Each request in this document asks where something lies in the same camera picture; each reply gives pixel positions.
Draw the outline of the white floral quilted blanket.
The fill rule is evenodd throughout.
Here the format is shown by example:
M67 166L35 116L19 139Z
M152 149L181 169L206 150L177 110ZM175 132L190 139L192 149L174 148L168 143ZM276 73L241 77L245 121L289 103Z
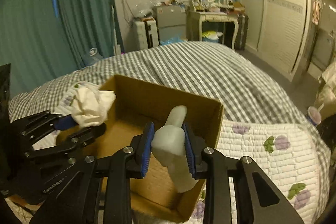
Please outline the white floral quilted blanket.
M224 106L219 151L251 156L305 223L321 215L329 196L330 150L276 81L206 81L183 84L181 90Z

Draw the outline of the teal left window curtain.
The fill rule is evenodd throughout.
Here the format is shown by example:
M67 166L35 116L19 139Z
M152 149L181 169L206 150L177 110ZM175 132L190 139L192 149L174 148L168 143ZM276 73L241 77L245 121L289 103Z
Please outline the teal left window curtain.
M11 65L12 96L103 57L122 45L115 0L1 0L1 64Z

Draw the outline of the brown cardboard box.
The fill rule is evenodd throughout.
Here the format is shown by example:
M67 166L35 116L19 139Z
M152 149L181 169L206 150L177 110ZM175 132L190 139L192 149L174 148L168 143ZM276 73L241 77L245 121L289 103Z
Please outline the brown cardboard box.
M135 135L143 132L148 123L155 129L164 126L171 109L187 107L186 124L206 144L216 147L223 118L223 105L203 96L177 89L115 75L102 87L112 90L116 100L108 112L106 132L83 149L83 154L97 158L113 155L130 144ZM204 180L188 192L178 193L167 169L151 157L143 179L131 179L131 207L133 210L176 223L188 221L204 186Z

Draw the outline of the white jacket on chair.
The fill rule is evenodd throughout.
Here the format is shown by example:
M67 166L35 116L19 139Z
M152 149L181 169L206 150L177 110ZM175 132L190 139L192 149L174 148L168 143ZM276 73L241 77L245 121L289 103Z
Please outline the white jacket on chair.
M322 119L335 114L335 61L332 62L318 79L319 87L314 106L323 105L320 113Z

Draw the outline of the white dressing table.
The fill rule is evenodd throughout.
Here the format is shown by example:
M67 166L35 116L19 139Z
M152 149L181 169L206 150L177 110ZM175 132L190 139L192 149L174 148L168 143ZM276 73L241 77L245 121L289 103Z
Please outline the white dressing table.
M233 23L235 28L231 48L235 49L235 40L239 30L238 17L236 15L228 15L225 12L188 11L186 21L186 37L188 40L201 41L204 22Z

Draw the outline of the white cloth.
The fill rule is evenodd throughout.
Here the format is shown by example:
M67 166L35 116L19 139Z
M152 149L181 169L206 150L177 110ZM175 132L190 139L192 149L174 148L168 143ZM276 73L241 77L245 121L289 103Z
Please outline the white cloth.
M114 91L80 87L72 101L71 117L80 128L99 126L107 120L115 99Z

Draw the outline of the clear water jug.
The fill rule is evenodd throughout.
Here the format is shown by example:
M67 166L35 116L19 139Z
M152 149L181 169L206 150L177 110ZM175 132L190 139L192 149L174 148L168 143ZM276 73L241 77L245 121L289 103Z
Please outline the clear water jug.
M91 48L89 52L84 53L82 58L83 58L84 65L86 67L94 65L103 59L103 57L100 55L96 47Z

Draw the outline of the grey checkered bed cover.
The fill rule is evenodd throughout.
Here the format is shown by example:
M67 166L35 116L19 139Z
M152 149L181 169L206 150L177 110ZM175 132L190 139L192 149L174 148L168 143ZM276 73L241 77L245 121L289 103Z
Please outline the grey checkered bed cover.
M224 118L230 121L299 123L319 137L317 129L272 77L230 48L206 42L174 43L108 57L18 94L9 103L9 117L14 121L52 111L75 83L102 85L114 75L219 100L224 105Z

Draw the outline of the white suitcase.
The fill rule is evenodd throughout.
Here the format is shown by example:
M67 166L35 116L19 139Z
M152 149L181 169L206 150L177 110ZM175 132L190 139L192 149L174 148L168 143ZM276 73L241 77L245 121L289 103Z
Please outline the white suitcase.
M153 17L133 21L135 45L138 50L147 50L159 46L157 22Z

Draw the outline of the white sliding wardrobe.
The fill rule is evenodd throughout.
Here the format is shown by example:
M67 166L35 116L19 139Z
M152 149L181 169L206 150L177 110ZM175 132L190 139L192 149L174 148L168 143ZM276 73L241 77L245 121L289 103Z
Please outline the white sliding wardrobe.
M246 49L294 79L311 25L312 0L241 0L249 17Z

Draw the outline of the dark suitcase by wardrobe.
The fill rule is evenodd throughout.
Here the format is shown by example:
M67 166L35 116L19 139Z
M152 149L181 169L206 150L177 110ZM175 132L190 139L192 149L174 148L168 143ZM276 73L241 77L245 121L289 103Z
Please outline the dark suitcase by wardrobe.
M235 50L243 51L246 44L249 17L245 14L238 14L238 33L235 40Z

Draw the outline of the purple drink cup with straw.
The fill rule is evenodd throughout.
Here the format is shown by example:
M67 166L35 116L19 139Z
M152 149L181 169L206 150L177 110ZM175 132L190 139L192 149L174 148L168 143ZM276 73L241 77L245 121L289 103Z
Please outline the purple drink cup with straw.
M314 106L309 106L307 109L307 120L312 123L314 126L318 126L322 121L321 116L321 110L324 107L324 103L319 106L319 108L316 108Z

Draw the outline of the white translucent soft bottle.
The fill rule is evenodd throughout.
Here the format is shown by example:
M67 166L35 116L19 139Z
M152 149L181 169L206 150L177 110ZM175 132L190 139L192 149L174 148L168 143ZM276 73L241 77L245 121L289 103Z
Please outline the white translucent soft bottle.
M151 151L161 166L166 167L179 193L191 190L198 182L188 167L185 149L185 131L182 129L187 107L180 105L171 109L165 125L159 128L151 141Z

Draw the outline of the grey mini fridge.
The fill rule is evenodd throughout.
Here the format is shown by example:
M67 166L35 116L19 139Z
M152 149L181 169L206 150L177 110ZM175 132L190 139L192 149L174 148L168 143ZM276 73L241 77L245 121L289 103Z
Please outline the grey mini fridge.
M160 42L172 38L186 39L186 10L184 6L155 6L154 13Z

